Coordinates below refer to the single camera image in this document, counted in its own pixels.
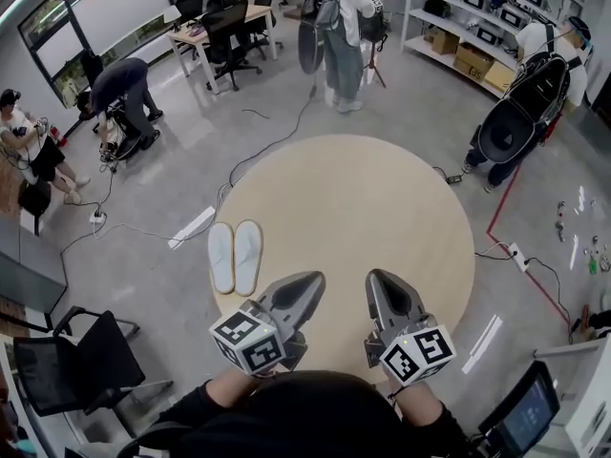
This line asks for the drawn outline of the large window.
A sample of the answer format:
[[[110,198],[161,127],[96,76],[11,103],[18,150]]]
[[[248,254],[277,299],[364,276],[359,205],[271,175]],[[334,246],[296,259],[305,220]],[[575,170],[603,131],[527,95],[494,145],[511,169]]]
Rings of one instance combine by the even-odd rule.
[[[104,65],[169,30],[163,14],[178,0],[45,0],[18,26],[34,62],[66,109],[89,86],[81,57]]]

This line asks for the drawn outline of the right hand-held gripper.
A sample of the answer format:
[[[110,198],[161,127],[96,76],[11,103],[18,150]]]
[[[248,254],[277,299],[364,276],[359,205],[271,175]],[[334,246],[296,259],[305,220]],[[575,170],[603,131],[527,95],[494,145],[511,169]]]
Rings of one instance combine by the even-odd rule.
[[[456,357],[445,325],[425,312],[415,288],[397,275],[373,269],[366,276],[369,315],[376,328],[365,339],[370,368],[381,365],[401,386],[421,382]],[[393,314],[400,317],[389,320]]]

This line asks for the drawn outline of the white perforated shelf unit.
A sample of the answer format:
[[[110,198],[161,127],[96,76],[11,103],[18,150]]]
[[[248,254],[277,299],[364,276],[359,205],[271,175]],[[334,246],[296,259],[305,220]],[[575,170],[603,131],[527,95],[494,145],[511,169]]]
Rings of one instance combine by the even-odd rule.
[[[0,369],[8,386],[9,402],[24,429],[36,458],[64,458],[65,448],[79,448],[88,443],[84,433],[68,413],[40,417],[26,396],[12,351],[13,338],[0,334]]]

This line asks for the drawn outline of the black monitor screen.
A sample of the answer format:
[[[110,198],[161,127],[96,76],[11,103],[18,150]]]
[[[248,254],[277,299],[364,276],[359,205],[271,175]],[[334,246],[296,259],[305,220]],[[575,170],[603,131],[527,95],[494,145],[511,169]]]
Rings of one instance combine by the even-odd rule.
[[[559,400],[547,365],[534,361],[516,386],[478,426],[490,458],[523,458],[549,429]]]

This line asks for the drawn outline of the person's black top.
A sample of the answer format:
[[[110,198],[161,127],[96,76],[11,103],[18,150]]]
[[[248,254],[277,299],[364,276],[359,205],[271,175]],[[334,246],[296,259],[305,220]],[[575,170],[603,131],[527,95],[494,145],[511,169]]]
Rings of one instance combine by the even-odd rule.
[[[228,409],[206,403],[195,388],[162,411],[120,452],[138,447],[169,458],[475,458],[452,413],[416,427],[393,395],[333,371],[283,372],[263,380]]]

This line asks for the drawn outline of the black stool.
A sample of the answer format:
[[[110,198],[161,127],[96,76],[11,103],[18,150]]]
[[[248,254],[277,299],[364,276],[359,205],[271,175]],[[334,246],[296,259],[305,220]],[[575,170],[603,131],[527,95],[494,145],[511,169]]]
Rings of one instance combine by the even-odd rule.
[[[47,211],[52,198],[51,186],[38,179],[35,184],[23,180],[18,193],[18,204],[33,216],[33,232],[39,235],[40,219]]]

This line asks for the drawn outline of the wooden desk with white legs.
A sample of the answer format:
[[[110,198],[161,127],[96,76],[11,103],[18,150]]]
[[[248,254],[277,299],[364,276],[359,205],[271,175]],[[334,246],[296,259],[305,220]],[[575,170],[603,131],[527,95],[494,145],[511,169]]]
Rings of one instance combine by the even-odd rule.
[[[272,22],[272,11],[273,8],[271,6],[261,6],[254,5],[249,3],[246,10],[245,22],[249,23],[258,18],[265,18],[266,32],[267,32],[267,40],[269,42],[269,46],[271,49],[271,56],[273,60],[278,58],[278,49],[277,49],[277,40],[274,34],[274,25]],[[194,65],[191,69],[189,69],[182,58],[182,54],[178,48],[178,44],[186,44],[188,46],[193,46],[199,57],[200,57],[200,65],[202,66],[205,76],[210,84],[210,90],[213,94],[219,94],[220,89],[214,77],[214,73],[208,61],[208,58],[204,52],[204,44],[209,43],[209,39],[207,37],[206,31],[201,32],[198,35],[191,36],[190,31],[187,29],[186,25],[181,25],[179,31],[169,31],[167,33],[167,37],[170,40],[173,52],[178,59],[183,75],[188,77],[191,72],[195,70],[197,67]]]

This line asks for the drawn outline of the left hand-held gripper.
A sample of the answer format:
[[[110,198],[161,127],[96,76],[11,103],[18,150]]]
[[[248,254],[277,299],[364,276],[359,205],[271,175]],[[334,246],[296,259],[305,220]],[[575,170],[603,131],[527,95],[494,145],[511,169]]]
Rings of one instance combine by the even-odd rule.
[[[210,327],[210,335],[225,360],[249,376],[263,375],[277,364],[292,371],[306,353],[306,339],[299,330],[311,319],[325,290],[326,277],[320,271],[284,277],[263,291],[259,304],[245,302],[221,317]],[[261,306],[274,310],[275,321]]]

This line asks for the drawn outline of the cardboard box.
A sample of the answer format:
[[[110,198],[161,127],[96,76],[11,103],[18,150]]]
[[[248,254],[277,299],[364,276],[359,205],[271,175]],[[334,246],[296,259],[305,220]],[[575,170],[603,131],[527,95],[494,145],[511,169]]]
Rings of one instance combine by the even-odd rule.
[[[460,37],[451,32],[436,29],[431,36],[432,51],[444,55],[455,54],[460,43]]]
[[[484,87],[497,97],[502,97],[509,89],[516,71],[496,61],[483,77]]]
[[[453,67],[476,82],[481,82],[495,59],[469,43],[460,43],[456,49]]]

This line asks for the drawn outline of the black equipment backpack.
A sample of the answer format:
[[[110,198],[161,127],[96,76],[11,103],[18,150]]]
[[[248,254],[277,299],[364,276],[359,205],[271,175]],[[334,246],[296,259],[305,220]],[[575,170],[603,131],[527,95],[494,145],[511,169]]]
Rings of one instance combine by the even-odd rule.
[[[141,133],[127,119],[122,102],[108,109],[106,129],[107,145],[100,144],[103,163],[128,160],[140,149]]]

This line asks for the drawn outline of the white slipper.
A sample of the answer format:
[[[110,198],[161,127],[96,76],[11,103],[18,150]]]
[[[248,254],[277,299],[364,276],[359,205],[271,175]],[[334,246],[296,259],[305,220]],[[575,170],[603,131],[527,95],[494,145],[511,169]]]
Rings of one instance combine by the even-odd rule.
[[[209,229],[208,257],[212,282],[217,292],[229,294],[235,287],[234,232],[224,222],[217,222]]]
[[[263,255],[261,227],[251,219],[242,221],[234,237],[235,292],[242,297],[252,295],[257,286]]]

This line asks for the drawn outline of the scattered small floor items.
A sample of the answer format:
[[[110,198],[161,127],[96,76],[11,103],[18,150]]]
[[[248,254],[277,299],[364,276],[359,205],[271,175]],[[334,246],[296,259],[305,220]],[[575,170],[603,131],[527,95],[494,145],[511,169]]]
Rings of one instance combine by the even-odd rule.
[[[611,208],[597,198],[577,205],[561,200],[555,231],[567,268],[590,275],[611,271]]]

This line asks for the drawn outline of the tripod stand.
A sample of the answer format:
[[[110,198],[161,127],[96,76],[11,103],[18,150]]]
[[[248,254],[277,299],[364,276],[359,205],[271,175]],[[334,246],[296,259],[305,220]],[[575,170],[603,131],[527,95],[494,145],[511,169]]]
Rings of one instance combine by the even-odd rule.
[[[376,44],[363,40],[361,42],[361,50],[364,58],[364,70],[362,77],[362,85],[371,85],[377,82],[383,88],[387,88],[385,79],[379,70],[379,51]]]

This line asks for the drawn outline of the black mesh visitor chair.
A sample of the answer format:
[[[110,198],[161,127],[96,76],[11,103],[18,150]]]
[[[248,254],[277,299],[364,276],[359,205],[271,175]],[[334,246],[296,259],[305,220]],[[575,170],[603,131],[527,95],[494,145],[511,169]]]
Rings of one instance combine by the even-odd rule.
[[[95,318],[76,343],[62,334],[78,315]],[[169,388],[162,380],[147,384],[129,344],[139,331],[137,324],[124,334],[115,315],[95,313],[74,306],[50,336],[15,338],[12,352],[16,371],[33,411],[47,417],[69,411],[86,415],[106,408],[119,413],[118,405],[135,391]]]

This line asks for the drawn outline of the dark bag on tripod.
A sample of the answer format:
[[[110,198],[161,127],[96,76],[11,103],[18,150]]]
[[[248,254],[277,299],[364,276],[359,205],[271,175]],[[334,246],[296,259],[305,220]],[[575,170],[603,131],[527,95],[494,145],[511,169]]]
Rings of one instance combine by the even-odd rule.
[[[372,17],[360,14],[359,27],[361,39],[376,44],[387,38],[389,24],[383,12],[376,12]]]

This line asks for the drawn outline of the grey low cabinet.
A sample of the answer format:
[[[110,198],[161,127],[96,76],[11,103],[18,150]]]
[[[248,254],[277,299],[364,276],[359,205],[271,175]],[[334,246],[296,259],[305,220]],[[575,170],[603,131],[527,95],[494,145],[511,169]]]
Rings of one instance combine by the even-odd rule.
[[[59,250],[0,213],[0,296],[50,314],[67,287]]]

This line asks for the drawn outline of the person's left forearm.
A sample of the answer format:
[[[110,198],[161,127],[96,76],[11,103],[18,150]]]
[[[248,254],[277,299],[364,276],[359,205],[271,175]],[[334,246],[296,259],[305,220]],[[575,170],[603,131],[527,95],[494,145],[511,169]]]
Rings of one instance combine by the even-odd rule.
[[[221,409],[228,409],[245,397],[252,395],[262,384],[261,378],[249,376],[231,367],[198,388],[202,399]]]

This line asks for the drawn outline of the black oval backpack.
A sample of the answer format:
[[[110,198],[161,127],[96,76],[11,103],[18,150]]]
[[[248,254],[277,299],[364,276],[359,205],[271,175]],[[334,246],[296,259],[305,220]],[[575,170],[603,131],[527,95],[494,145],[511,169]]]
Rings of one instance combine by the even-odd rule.
[[[570,72],[579,59],[566,61],[554,52],[539,52],[518,68],[506,93],[478,126],[474,139],[484,157],[496,164],[519,156],[543,137],[567,98]]]
[[[324,33],[334,31],[340,18],[340,0],[304,0],[298,32],[302,71],[313,75],[324,59]]]

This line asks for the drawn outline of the person's right forearm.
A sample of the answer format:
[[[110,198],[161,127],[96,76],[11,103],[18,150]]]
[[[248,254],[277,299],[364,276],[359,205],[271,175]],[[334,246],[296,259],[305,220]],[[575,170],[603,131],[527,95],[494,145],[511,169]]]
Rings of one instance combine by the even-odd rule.
[[[389,384],[392,399],[410,424],[416,427],[428,426],[442,415],[444,406],[426,382],[402,387],[393,379],[389,379]]]

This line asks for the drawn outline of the white storage shelf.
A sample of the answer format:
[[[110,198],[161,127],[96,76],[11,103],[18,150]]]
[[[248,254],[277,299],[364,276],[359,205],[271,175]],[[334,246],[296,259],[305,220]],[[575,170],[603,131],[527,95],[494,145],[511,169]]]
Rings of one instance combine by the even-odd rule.
[[[401,47],[421,53],[501,96],[516,73],[516,37],[539,23],[564,32],[584,0],[406,0]]]

